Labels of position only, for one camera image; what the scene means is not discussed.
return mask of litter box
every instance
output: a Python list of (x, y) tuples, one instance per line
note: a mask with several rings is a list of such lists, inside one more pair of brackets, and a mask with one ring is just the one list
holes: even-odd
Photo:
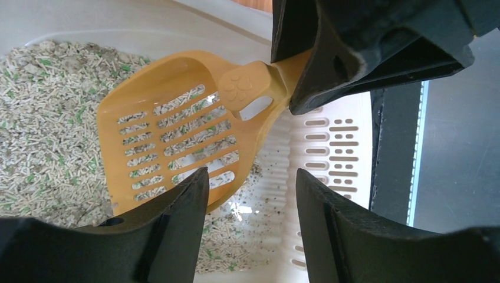
[[(269, 61), (271, 53), (272, 15), (230, 0), (4, 0), (0, 16), (0, 54), (47, 39), (93, 42), (152, 59), (206, 50), (247, 64)], [(197, 274), (195, 282), (308, 282), (295, 172), (305, 168), (333, 190), (368, 207), (369, 93), (344, 97), (303, 116), (286, 111), (269, 132), (259, 158), (263, 171), (253, 194), (284, 212), (266, 216), (278, 231), (276, 237), (262, 239), (275, 247), (268, 255), (269, 264)], [(246, 207), (255, 212), (253, 205)]]

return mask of litter scoop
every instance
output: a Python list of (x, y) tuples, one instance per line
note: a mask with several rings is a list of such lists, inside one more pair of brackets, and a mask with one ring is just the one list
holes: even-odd
[[(270, 65), (241, 66), (186, 51), (120, 84), (97, 112), (114, 214), (169, 190), (202, 166), (209, 169), (208, 212), (223, 204), (251, 172), (309, 56), (307, 51)], [(265, 108), (245, 117), (247, 107), (263, 97)]]

